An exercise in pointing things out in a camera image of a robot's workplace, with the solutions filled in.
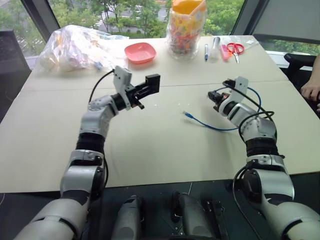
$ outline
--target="scissors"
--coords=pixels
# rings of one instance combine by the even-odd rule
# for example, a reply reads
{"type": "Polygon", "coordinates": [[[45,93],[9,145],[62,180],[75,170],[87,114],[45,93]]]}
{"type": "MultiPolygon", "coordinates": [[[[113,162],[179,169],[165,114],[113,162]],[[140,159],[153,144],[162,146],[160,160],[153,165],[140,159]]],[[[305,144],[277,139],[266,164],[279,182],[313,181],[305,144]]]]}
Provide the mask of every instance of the scissors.
{"type": "Polygon", "coordinates": [[[239,55],[245,51],[245,47],[236,42],[230,42],[226,47],[229,53],[234,55],[236,63],[239,64],[239,55]]]}

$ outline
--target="person's hand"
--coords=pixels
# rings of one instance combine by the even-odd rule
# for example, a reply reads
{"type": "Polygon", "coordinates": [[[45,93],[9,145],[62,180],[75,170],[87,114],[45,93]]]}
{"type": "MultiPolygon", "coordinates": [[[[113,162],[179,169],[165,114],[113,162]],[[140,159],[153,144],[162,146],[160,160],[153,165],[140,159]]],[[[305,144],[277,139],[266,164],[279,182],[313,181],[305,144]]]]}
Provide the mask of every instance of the person's hand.
{"type": "Polygon", "coordinates": [[[302,86],[301,94],[306,99],[317,101],[318,93],[320,92],[320,79],[310,78],[309,81],[302,86]]]}

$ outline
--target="pink marker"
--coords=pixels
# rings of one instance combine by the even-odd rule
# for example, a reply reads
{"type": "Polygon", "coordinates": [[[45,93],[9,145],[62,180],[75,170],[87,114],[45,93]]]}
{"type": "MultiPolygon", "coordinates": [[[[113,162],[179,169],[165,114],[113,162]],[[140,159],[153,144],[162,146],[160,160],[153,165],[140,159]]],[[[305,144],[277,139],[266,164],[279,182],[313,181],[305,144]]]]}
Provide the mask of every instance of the pink marker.
{"type": "Polygon", "coordinates": [[[230,58],[230,52],[228,51],[227,45],[225,45],[225,44],[220,45],[220,53],[221,53],[222,59],[225,62],[227,62],[228,59],[230,58]]]}

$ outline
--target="window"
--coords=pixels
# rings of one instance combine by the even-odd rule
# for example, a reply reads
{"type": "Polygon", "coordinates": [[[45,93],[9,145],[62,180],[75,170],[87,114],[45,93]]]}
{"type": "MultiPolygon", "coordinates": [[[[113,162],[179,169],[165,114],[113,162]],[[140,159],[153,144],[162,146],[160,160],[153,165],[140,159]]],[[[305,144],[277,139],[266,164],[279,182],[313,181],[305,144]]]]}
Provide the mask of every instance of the window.
{"type": "MultiPolygon", "coordinates": [[[[172,0],[49,0],[61,27],[69,24],[130,38],[163,38],[172,0]]],[[[228,35],[244,0],[206,0],[205,35],[228,35]]]]}
{"type": "Polygon", "coordinates": [[[13,29],[25,57],[36,56],[45,42],[20,0],[0,1],[0,29],[13,29]]]}
{"type": "Polygon", "coordinates": [[[245,0],[207,0],[206,35],[229,35],[245,0]]]}
{"type": "Polygon", "coordinates": [[[277,51],[285,53],[304,53],[310,55],[320,54],[320,45],[296,41],[284,40],[264,40],[260,41],[262,47],[267,51],[277,51]]]}

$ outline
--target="black chair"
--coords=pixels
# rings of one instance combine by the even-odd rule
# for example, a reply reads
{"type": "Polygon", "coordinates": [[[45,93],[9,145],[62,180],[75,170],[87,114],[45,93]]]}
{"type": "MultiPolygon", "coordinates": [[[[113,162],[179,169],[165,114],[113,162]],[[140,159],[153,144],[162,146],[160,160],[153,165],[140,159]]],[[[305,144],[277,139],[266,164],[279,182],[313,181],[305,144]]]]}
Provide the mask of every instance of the black chair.
{"type": "MultiPolygon", "coordinates": [[[[311,71],[300,70],[300,68],[302,68],[303,66],[312,67],[316,60],[316,56],[287,53],[286,55],[284,55],[284,59],[289,62],[289,67],[287,69],[283,69],[283,72],[296,88],[296,90],[300,93],[301,87],[309,81],[312,73],[311,71]]],[[[304,100],[308,103],[308,105],[320,119],[320,115],[316,111],[319,101],[314,102],[308,99],[304,100]]]]}
{"type": "Polygon", "coordinates": [[[0,122],[30,73],[14,31],[0,31],[0,122]]]}

